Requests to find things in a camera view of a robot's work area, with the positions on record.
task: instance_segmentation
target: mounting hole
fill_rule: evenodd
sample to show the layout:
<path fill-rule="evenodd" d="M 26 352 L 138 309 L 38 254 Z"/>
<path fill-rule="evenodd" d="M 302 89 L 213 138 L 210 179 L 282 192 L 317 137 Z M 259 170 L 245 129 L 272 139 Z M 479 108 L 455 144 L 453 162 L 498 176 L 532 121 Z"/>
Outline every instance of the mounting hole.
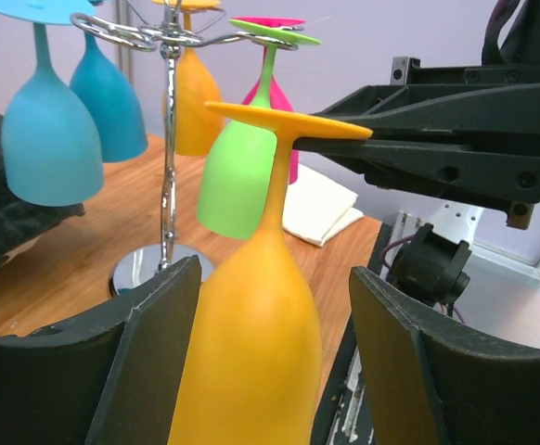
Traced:
<path fill-rule="evenodd" d="M 525 216 L 528 213 L 528 208 L 525 204 L 516 204 L 513 206 L 513 213 L 517 216 Z"/>
<path fill-rule="evenodd" d="M 468 83 L 477 83 L 480 80 L 481 76 L 477 71 L 469 71 L 466 74 L 466 81 Z"/>
<path fill-rule="evenodd" d="M 437 172 L 437 176 L 445 183 L 452 183 L 459 178 L 459 170 L 456 167 L 448 165 L 447 167 L 440 169 Z"/>
<path fill-rule="evenodd" d="M 508 83 L 516 83 L 520 80 L 521 73 L 517 70 L 511 70 L 505 76 Z"/>
<path fill-rule="evenodd" d="M 532 188 L 536 185 L 536 175 L 532 172 L 522 172 L 518 176 L 516 184 L 519 188 Z"/>

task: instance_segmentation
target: screw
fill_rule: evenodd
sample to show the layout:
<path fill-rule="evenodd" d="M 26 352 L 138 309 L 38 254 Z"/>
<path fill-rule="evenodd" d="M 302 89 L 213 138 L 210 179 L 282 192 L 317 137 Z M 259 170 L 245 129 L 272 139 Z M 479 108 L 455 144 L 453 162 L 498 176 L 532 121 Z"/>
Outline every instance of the screw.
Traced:
<path fill-rule="evenodd" d="M 520 72 L 517 70 L 511 70 L 505 76 L 508 83 L 516 83 L 520 79 Z"/>
<path fill-rule="evenodd" d="M 466 74 L 466 81 L 468 81 L 468 83 L 477 83 L 480 77 L 481 76 L 477 71 L 468 71 L 468 74 Z"/>
<path fill-rule="evenodd" d="M 525 216 L 528 213 L 528 208 L 524 204 L 516 204 L 513 208 L 513 214 L 516 216 Z"/>

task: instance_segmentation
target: chrome stand base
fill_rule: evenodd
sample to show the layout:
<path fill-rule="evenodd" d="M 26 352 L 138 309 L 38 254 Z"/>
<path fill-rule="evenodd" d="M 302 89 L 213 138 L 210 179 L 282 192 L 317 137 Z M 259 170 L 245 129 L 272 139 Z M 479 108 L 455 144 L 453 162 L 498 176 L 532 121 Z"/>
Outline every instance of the chrome stand base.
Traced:
<path fill-rule="evenodd" d="M 214 265 L 202 252 L 188 246 L 176 244 L 172 262 L 175 263 L 193 255 L 198 255 L 199 263 L 202 266 L 202 281 L 205 281 L 214 271 Z M 160 261 L 161 245 L 159 244 L 139 248 L 127 254 L 118 262 L 111 274 L 109 280 L 111 295 L 116 297 L 148 281 L 159 270 Z"/>

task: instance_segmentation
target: teal wine glass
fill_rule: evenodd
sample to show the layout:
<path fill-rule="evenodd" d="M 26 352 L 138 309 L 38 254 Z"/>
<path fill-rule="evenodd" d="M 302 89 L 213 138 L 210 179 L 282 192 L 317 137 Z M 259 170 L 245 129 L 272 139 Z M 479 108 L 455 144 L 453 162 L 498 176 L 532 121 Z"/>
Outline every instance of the teal wine glass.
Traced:
<path fill-rule="evenodd" d="M 104 162 L 136 158 L 148 146 L 140 102 L 123 73 L 99 49 L 96 38 L 84 33 L 86 50 L 70 87 L 95 121 Z"/>
<path fill-rule="evenodd" d="M 103 185 L 99 134 L 81 99 L 51 64 L 46 24 L 71 25 L 74 12 L 93 14 L 86 0 L 0 0 L 0 14 L 32 22 L 37 65 L 15 94 L 2 123 L 8 187 L 32 204 L 82 202 Z"/>

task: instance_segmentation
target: pink wine glass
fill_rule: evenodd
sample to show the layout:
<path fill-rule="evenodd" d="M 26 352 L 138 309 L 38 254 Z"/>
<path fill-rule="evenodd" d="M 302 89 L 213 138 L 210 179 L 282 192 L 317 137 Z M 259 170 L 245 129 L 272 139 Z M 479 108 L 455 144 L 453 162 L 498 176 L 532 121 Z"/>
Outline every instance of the pink wine glass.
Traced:
<path fill-rule="evenodd" d="M 282 17 L 234 17 L 234 19 L 248 21 L 256 23 L 258 25 L 267 26 L 270 28 L 279 28 L 281 26 L 296 26 L 305 23 L 302 19 L 286 19 Z M 264 48 L 264 58 L 266 57 L 267 48 Z M 253 86 L 253 89 L 245 96 L 243 105 L 249 105 L 253 97 L 258 91 L 260 81 Z M 287 96 L 284 94 L 274 76 L 272 77 L 272 84 L 270 86 L 270 107 L 273 109 L 282 109 L 284 111 L 293 111 Z M 292 150 L 290 157 L 290 172 L 289 172 L 289 184 L 293 184 L 299 177 L 299 152 Z"/>

